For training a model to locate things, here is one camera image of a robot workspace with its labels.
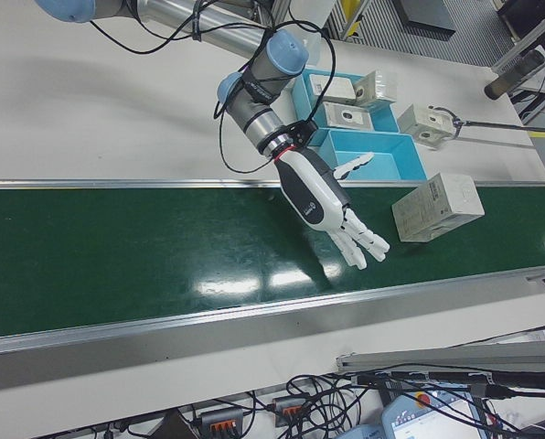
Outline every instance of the conveyor belt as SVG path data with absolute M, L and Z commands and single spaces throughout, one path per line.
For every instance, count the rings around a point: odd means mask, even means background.
M 480 187 L 486 215 L 403 244 L 409 187 L 349 187 L 392 249 L 347 267 L 276 187 L 0 189 L 0 337 L 545 266 L 545 187 Z

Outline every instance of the metal rod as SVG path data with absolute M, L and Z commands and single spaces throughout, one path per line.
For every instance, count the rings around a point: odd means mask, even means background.
M 169 27 L 179 27 L 193 15 L 195 0 L 138 0 L 138 14 L 142 20 L 154 20 Z M 216 6 L 210 6 L 199 16 L 199 28 L 209 29 L 230 23 L 255 26 L 256 23 Z M 191 33 L 192 24 L 184 31 Z M 264 31 L 259 28 L 220 28 L 202 35 L 202 40 L 236 53 L 244 58 L 254 55 Z
M 545 33 L 545 19 L 541 21 L 534 29 L 532 29 L 524 38 L 522 38 L 514 48 L 509 50 L 504 56 L 496 61 L 492 66 L 492 71 L 499 73 L 507 64 L 516 57 L 520 52 L 530 46 L 538 37 Z
M 428 363 L 437 367 L 418 367 L 417 363 Z M 384 369 L 397 364 L 409 364 L 409 366 L 397 368 L 402 371 L 429 370 L 431 372 L 445 370 L 447 366 L 456 366 L 465 368 L 465 371 L 470 371 L 470 368 L 482 368 L 544 372 L 545 341 L 352 354 L 337 359 L 339 372 Z
M 352 16 L 347 21 L 346 27 L 344 27 L 344 30 L 342 31 L 342 34 L 340 35 L 339 39 L 341 39 L 342 41 L 346 40 L 350 31 L 352 30 L 352 28 L 358 21 L 358 17 L 364 14 L 364 11 L 368 9 L 368 7 L 372 4 L 372 1 L 373 0 L 362 0 L 362 2 L 358 6 L 358 9 L 356 9 L 356 12 L 354 12 L 354 14 L 352 14 Z
M 272 16 L 277 23 L 282 23 L 289 12 L 291 0 L 275 0 L 272 4 Z
M 529 131 L 533 133 L 545 133 L 545 128 L 534 126 L 518 126 L 506 123 L 464 121 L 464 126 L 480 126 L 482 128 L 497 128 L 499 130 Z
M 541 70 L 543 70 L 545 68 L 545 60 L 543 61 L 543 63 L 538 66 L 537 68 L 533 69 L 528 75 L 525 75 L 519 82 L 518 82 L 518 85 L 516 87 L 514 87 L 515 89 L 524 84 L 527 80 L 529 80 L 530 78 L 532 78 L 533 76 L 535 76 L 537 73 L 539 73 Z

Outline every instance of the robotic hand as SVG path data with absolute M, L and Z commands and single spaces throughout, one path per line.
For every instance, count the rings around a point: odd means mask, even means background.
M 366 249 L 383 261 L 389 244 L 369 230 L 350 207 L 347 193 L 337 182 L 368 163 L 366 154 L 332 170 L 306 147 L 310 132 L 285 126 L 269 106 L 287 82 L 299 75 L 308 54 L 300 41 L 280 30 L 242 73 L 229 75 L 219 86 L 218 97 L 258 151 L 274 160 L 281 189 L 299 216 L 314 230 L 325 231 L 348 265 L 366 268 Z
M 332 171 L 310 149 L 289 146 L 274 159 L 281 189 L 299 216 L 312 229 L 327 232 L 347 264 L 360 270 L 366 268 L 366 258 L 358 244 L 380 262 L 390 246 L 358 219 L 336 177 L 345 178 L 371 158 L 365 155 Z

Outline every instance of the cardboard box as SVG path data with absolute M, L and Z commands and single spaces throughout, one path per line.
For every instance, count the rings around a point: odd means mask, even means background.
M 470 176 L 438 174 L 392 205 L 402 242 L 428 242 L 484 216 Z
M 375 70 L 354 83 L 356 105 L 370 112 L 380 110 L 397 101 L 397 74 Z
M 332 102 L 324 102 L 323 107 L 327 126 L 331 128 L 374 131 L 368 110 Z
M 309 75 L 309 80 L 311 81 L 312 103 L 315 103 L 329 81 L 329 76 Z M 352 81 L 350 78 L 339 76 L 334 77 L 324 96 L 324 102 L 343 103 L 345 105 L 353 104 L 355 100 L 356 93 Z
M 449 114 L 427 107 L 411 105 L 398 119 L 401 133 L 410 134 L 415 142 L 431 147 L 455 134 L 454 121 Z

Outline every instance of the blue box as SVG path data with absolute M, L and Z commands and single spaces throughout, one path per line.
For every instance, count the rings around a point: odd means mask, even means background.
M 335 168 L 372 152 L 374 158 L 347 180 L 426 180 L 412 137 L 407 134 L 331 130 L 318 154 Z
M 325 70 L 313 70 L 305 69 L 301 76 L 298 76 L 295 79 L 293 86 L 293 103 L 295 112 L 297 114 L 297 119 L 306 119 L 309 117 L 309 113 L 313 110 L 313 105 L 311 104 L 311 97 L 313 96 L 311 90 L 311 81 L 309 80 L 309 75 L 329 75 L 329 71 Z M 336 72 L 336 76 L 343 78 L 350 78 L 352 82 L 356 82 L 361 79 L 361 76 L 358 75 L 348 75 L 346 73 Z M 390 106 L 382 108 L 377 112 L 370 114 L 372 119 L 372 124 L 374 125 L 374 130 L 377 132 L 383 133 L 398 133 L 399 126 L 397 125 L 397 120 L 390 109 Z M 327 127 L 326 118 L 323 112 L 323 105 L 320 106 L 319 110 L 314 116 L 314 121 L 319 126 L 319 129 L 314 134 L 310 146 L 319 146 L 321 145 L 327 137 L 327 133 L 331 131 L 349 131 L 349 130 L 340 130 L 335 128 Z

